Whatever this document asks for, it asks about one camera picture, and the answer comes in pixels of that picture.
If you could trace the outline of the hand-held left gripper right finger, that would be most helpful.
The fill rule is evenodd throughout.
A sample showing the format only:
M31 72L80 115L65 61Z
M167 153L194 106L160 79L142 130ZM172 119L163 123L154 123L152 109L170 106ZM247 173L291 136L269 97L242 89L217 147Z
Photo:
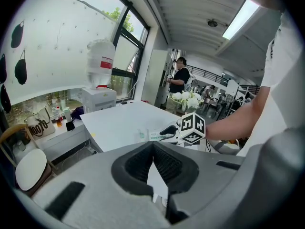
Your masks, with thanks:
M168 188L166 218L181 221L206 207L232 180L243 161L239 156L155 142L153 163Z

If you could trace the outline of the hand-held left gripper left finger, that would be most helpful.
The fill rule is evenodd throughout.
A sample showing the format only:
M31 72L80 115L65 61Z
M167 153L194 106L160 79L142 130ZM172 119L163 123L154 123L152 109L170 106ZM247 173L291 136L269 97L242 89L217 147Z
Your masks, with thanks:
M44 185L32 198L45 209L71 182L84 189L62 219L78 229L163 229L170 223L152 202L151 196L124 191L112 178L112 163L138 148L129 145L89 156Z

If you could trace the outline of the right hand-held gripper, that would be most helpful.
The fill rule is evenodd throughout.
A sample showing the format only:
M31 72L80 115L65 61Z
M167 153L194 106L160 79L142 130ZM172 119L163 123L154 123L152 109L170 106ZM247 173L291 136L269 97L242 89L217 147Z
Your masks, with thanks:
M172 135L167 143L191 146L206 136L205 120L196 113L185 114L174 125L160 132L160 135Z

